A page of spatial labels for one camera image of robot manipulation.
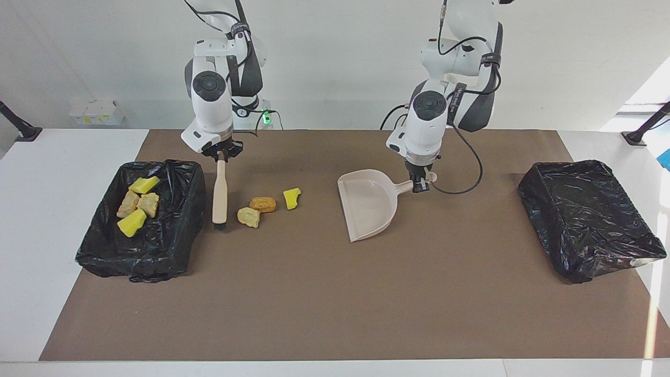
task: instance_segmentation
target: yellow foam piece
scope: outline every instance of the yellow foam piece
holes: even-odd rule
[[[297,197],[302,194],[299,188],[292,188],[284,191],[284,199],[286,199],[286,208],[292,210],[297,207]]]
[[[137,233],[137,230],[141,228],[144,225],[144,221],[147,219],[147,214],[144,213],[141,209],[136,210],[135,212],[131,213],[126,217],[125,219],[120,220],[117,225],[119,226],[119,229],[123,232],[123,234],[126,235],[126,237],[130,238]]]
[[[160,181],[161,180],[158,179],[157,176],[152,176],[151,178],[138,178],[128,189],[134,193],[146,194],[156,187]]]

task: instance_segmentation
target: beige chunk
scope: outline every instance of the beige chunk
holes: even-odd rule
[[[160,197],[155,193],[142,195],[139,202],[137,202],[137,208],[145,211],[147,216],[150,218],[156,217],[156,210],[158,210],[158,201]]]
[[[271,197],[256,197],[251,199],[249,207],[255,209],[260,213],[270,213],[274,212],[277,208],[277,201]]]
[[[139,201],[139,195],[135,194],[132,191],[128,191],[126,193],[125,198],[123,198],[123,201],[121,202],[119,210],[117,211],[117,217],[125,219],[131,213],[135,212],[135,210],[137,209],[138,201]]]
[[[245,207],[237,211],[237,221],[252,228],[258,228],[261,213],[253,208]]]

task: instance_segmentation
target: black plastic bag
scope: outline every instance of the black plastic bag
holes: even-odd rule
[[[519,194],[553,267],[570,282],[666,257],[612,169],[600,161],[535,164]]]
[[[160,196],[154,219],[128,238],[117,209],[138,178],[158,176],[151,190]],[[205,183],[197,162],[130,162],[119,168],[93,216],[76,261],[97,276],[128,276],[131,282],[169,280],[186,271],[191,246],[202,227]]]

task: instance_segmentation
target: brown table mat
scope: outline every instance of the brown table mat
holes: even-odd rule
[[[566,284],[517,194],[532,163],[571,160],[557,133],[470,135],[486,170],[479,188],[459,197],[405,194],[386,231],[350,244],[337,178],[375,168],[406,180],[387,136],[240,136],[246,149],[228,165],[227,233],[207,217],[188,273],[168,282],[133,284],[83,270],[40,360],[643,356],[649,294],[638,274]],[[442,150],[441,186],[469,186],[477,166],[454,132]],[[149,132],[137,159],[168,158],[201,163],[211,190],[213,160],[187,149],[179,131]],[[286,211],[281,193],[293,187],[303,195]],[[263,215],[259,229],[237,223],[238,208],[267,195],[278,199],[278,212]],[[670,357],[662,316],[656,335],[656,357]]]

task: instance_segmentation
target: white dustpan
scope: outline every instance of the white dustpan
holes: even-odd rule
[[[431,172],[430,181],[438,176]],[[378,170],[359,170],[337,180],[351,242],[372,237],[386,229],[398,208],[398,195],[412,190],[411,180],[394,184]]]

